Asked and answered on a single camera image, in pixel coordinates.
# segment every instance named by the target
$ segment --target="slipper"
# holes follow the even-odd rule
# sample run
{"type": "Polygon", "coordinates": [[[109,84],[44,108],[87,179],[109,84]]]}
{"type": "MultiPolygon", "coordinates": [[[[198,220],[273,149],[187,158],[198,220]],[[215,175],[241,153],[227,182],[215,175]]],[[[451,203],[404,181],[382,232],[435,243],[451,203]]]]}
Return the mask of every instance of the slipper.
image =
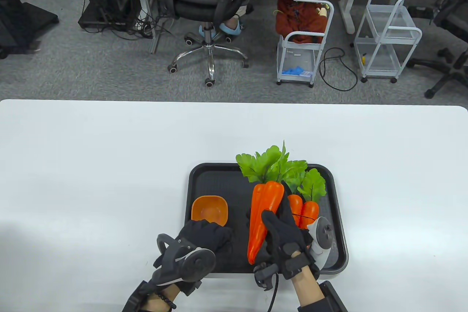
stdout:
{"type": "MultiPolygon", "coordinates": [[[[201,35],[202,38],[204,38],[204,31],[203,31],[202,26],[199,26],[199,34],[201,35]]],[[[211,30],[211,38],[213,39],[215,36],[216,36],[216,29],[213,28],[211,30]]]]}
{"type": "Polygon", "coordinates": [[[231,28],[228,28],[224,23],[221,23],[219,25],[219,29],[221,29],[224,33],[226,34],[229,34],[229,35],[234,35],[234,36],[238,36],[241,34],[242,30],[241,30],[241,22],[240,21],[237,21],[237,28],[236,29],[231,29],[231,28]]]}

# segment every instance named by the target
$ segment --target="red cloth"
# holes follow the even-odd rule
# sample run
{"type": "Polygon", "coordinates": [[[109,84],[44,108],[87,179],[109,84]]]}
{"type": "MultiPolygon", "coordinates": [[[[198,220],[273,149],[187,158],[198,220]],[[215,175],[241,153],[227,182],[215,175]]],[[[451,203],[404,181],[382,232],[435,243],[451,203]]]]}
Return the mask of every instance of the red cloth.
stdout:
{"type": "MultiPolygon", "coordinates": [[[[298,3],[293,0],[278,0],[276,13],[276,32],[285,38],[292,31],[314,31],[324,33],[327,18],[318,14],[321,8],[317,3],[298,3]]],[[[295,43],[321,43],[321,37],[295,35],[291,38],[295,43]]]]}

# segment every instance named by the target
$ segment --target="floor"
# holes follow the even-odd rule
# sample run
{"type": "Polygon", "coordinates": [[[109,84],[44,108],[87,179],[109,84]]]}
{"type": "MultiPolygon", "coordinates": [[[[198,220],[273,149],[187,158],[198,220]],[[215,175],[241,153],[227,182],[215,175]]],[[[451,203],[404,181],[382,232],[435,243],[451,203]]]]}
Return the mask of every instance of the floor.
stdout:
{"type": "MultiPolygon", "coordinates": [[[[148,53],[150,41],[126,41],[108,31],[88,34],[77,24],[83,0],[22,0],[58,14],[60,24],[41,38],[40,51],[31,55],[9,56],[0,61],[0,99],[103,99],[150,101],[222,101],[270,103],[340,103],[460,105],[468,108],[468,89],[449,83],[432,100],[423,97],[439,74],[426,68],[405,69],[398,83],[369,79],[358,82],[346,93],[333,90],[320,77],[314,88],[276,81],[275,9],[276,0],[252,0],[255,11],[246,16],[245,32],[235,45],[250,57],[250,68],[228,57],[216,60],[217,80],[212,88],[204,86],[207,64],[203,56],[184,60],[179,72],[169,75],[172,57],[187,47],[183,33],[197,24],[179,20],[170,34],[164,34],[156,55],[148,53]]],[[[363,6],[355,6],[355,23],[361,19],[363,6]]],[[[455,54],[466,48],[442,29],[416,20],[423,39],[414,57],[435,58],[438,48],[450,46],[455,54]]],[[[346,34],[339,12],[333,19],[326,48],[340,47],[346,52],[344,62],[357,71],[352,36],[346,34]]],[[[327,63],[325,79],[345,89],[355,78],[339,62],[327,63]]]]}

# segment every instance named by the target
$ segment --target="carrot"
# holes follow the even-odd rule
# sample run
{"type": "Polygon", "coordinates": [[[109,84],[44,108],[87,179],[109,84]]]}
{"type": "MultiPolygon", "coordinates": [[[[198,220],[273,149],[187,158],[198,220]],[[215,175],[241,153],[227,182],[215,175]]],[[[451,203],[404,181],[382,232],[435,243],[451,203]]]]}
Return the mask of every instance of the carrot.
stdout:
{"type": "Polygon", "coordinates": [[[276,213],[283,199],[284,187],[276,181],[269,181],[264,186],[256,185],[252,194],[252,207],[250,209],[249,246],[247,259],[255,264],[257,255],[265,241],[267,230],[262,221],[262,212],[265,210],[276,213]]]}
{"type": "Polygon", "coordinates": [[[299,221],[301,220],[302,213],[302,197],[299,195],[289,195],[288,196],[289,205],[291,206],[291,212],[293,213],[294,221],[299,227],[299,221]]]}
{"type": "Polygon", "coordinates": [[[314,201],[307,201],[302,207],[301,221],[299,222],[299,228],[307,229],[308,225],[314,223],[319,217],[319,204],[314,201]]]}

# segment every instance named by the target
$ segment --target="black glove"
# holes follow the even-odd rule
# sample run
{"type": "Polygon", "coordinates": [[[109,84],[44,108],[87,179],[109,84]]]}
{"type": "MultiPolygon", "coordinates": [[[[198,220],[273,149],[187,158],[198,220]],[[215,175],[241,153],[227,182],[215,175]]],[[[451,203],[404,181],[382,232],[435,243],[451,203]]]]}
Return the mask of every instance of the black glove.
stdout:
{"type": "MultiPolygon", "coordinates": [[[[216,255],[216,261],[225,260],[231,254],[231,237],[232,229],[221,227],[216,223],[209,223],[207,220],[202,221],[189,221],[177,235],[176,240],[180,238],[188,240],[196,247],[211,250],[216,255]]],[[[162,264],[162,257],[160,255],[154,262],[154,268],[158,268],[162,264]]],[[[176,282],[175,283],[181,292],[189,295],[194,288],[199,287],[199,284],[192,282],[176,282]]],[[[165,289],[166,286],[155,286],[150,280],[145,286],[142,287],[140,292],[146,294],[152,291],[160,291],[165,289]]]]}
{"type": "Polygon", "coordinates": [[[312,242],[312,237],[308,230],[301,230],[297,227],[287,196],[284,196],[283,200],[281,200],[276,215],[271,211],[264,211],[262,220],[269,232],[267,235],[267,251],[272,255],[273,261],[278,265],[280,272],[285,275],[287,272],[286,262],[291,259],[294,251],[299,251],[304,252],[311,262],[309,267],[317,279],[320,271],[314,264],[314,259],[307,249],[307,246],[312,242]]]}

